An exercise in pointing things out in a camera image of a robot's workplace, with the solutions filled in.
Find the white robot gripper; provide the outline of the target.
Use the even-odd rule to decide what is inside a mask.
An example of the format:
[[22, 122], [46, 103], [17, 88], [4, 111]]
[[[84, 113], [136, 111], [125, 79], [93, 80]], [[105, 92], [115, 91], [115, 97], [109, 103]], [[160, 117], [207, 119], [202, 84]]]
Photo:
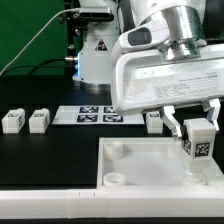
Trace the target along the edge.
[[199, 58], [173, 62], [164, 61], [157, 50], [123, 55], [116, 62], [111, 81], [114, 110], [120, 115], [131, 115], [162, 107], [161, 120], [173, 138], [181, 140], [181, 125], [174, 117], [173, 106], [198, 105], [203, 101], [207, 120], [219, 131], [218, 98], [224, 98], [224, 44], [208, 45], [200, 53]]

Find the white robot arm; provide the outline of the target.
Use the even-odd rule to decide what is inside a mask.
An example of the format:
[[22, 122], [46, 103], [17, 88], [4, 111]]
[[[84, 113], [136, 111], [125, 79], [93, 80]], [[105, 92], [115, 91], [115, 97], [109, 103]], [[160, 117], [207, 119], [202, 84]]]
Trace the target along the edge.
[[224, 100], [224, 43], [206, 36], [224, 16], [224, 0], [80, 0], [82, 17], [93, 21], [78, 55], [76, 82], [107, 85], [122, 115], [158, 109], [175, 138], [177, 108], [201, 105], [214, 127]]

